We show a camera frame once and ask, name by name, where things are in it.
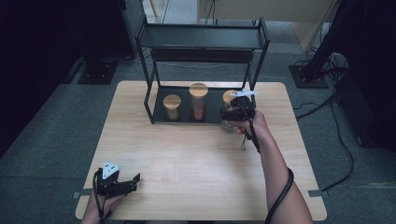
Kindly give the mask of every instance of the gray carpet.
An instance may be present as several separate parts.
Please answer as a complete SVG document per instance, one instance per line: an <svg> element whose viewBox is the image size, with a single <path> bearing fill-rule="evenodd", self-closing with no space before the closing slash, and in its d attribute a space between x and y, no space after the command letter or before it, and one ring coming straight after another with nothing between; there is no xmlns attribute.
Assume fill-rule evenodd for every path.
<svg viewBox="0 0 396 224"><path fill-rule="evenodd" d="M296 89L288 65L304 55L269 53L259 81L283 82L293 107L322 103L326 90ZM177 63L161 65L162 80L240 81L242 65ZM79 223L75 217L79 191L91 165L117 84L143 80L140 63L120 63L110 85L61 84L0 160L0 223ZM295 110L303 114L315 107ZM324 198L328 218L319 223L396 223L396 153L362 148L344 108L334 105L341 135L355 159L355 171ZM348 169L330 107L299 121L319 187L338 180Z"/></svg>

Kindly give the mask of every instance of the shelf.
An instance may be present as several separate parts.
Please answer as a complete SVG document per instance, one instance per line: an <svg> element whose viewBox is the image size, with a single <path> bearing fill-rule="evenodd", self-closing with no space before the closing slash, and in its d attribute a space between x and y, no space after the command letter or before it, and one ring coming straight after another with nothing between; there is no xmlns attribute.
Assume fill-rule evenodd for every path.
<svg viewBox="0 0 396 224"><path fill-rule="evenodd" d="M194 121L191 119L191 96L189 87L179 86L161 86L158 89L157 99L154 108L155 122L185 122L185 123L217 123L220 124L220 110L222 107L222 95L228 90L242 90L241 87L235 88L209 88L209 92L205 97L206 116L205 121ZM180 97L180 112L181 118L179 121L172 121L166 118L165 108L163 106L163 99L169 95L175 94Z"/></svg>

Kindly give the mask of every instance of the glass jar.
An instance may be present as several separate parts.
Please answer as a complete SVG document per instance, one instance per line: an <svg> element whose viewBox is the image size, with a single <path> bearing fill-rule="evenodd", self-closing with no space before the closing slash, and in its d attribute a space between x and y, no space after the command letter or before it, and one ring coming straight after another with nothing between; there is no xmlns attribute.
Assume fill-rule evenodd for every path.
<svg viewBox="0 0 396 224"><path fill-rule="evenodd" d="M235 91L235 90L229 90L229 91L226 91L223 93L223 105L222 105L223 111L227 111L227 110L231 111L233 109L231 107L231 100L235 97L231 96L231 93L236 93L236 92L237 91ZM231 124L226 119L222 119L220 125L225 131L227 131L229 133L232 133L236 128L235 125Z"/></svg>
<svg viewBox="0 0 396 224"><path fill-rule="evenodd" d="M204 83L194 83L190 86L192 120L205 121L205 96L207 95L208 91L209 88Z"/></svg>
<svg viewBox="0 0 396 224"><path fill-rule="evenodd" d="M169 120L180 120L180 103L181 99L177 95L167 95L163 99L163 105L165 106L166 117Z"/></svg>

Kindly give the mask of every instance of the table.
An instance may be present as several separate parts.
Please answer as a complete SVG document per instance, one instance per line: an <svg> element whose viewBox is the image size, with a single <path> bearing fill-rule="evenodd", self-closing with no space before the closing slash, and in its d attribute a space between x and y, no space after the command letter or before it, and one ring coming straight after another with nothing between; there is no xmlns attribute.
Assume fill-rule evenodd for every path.
<svg viewBox="0 0 396 224"><path fill-rule="evenodd" d="M213 15L213 0L197 1L197 20ZM215 19L291 21L303 51L307 52L325 21L335 13L339 0L216 0Z"/></svg>
<svg viewBox="0 0 396 224"><path fill-rule="evenodd" d="M150 106L158 90L154 84ZM205 84L241 86L235 82ZM120 166L119 181L138 173L142 178L138 190L122 200L114 219L263 220L267 213L264 176L253 144L247 141L247 150L242 151L243 137L223 131L218 124L151 124L143 106L146 89L146 81L122 81L117 87L84 189L92 188L94 172L110 161ZM325 219L322 198L308 195L318 184L285 86L258 82L255 90L257 107L293 170L313 219ZM88 198L80 197L77 218L82 218Z"/></svg>

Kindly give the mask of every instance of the bamboo lid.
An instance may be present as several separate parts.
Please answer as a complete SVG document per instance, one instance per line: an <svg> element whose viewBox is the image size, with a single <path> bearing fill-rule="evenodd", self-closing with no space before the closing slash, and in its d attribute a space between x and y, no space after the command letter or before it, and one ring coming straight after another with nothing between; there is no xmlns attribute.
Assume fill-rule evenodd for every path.
<svg viewBox="0 0 396 224"><path fill-rule="evenodd" d="M180 106L180 103L181 103L180 97L178 97L177 95L174 95L174 94L167 95L163 99L163 105L167 109L176 109Z"/></svg>
<svg viewBox="0 0 396 224"><path fill-rule="evenodd" d="M230 102L231 102L231 100L232 100L233 98L235 98L234 96L231 96L231 93L236 93L236 92L237 92L236 90L225 91L225 92L223 93L223 101L224 101L224 103L227 104L227 105L229 105Z"/></svg>
<svg viewBox="0 0 396 224"><path fill-rule="evenodd" d="M190 86L190 94L196 98L204 98L209 88L204 83L194 83Z"/></svg>

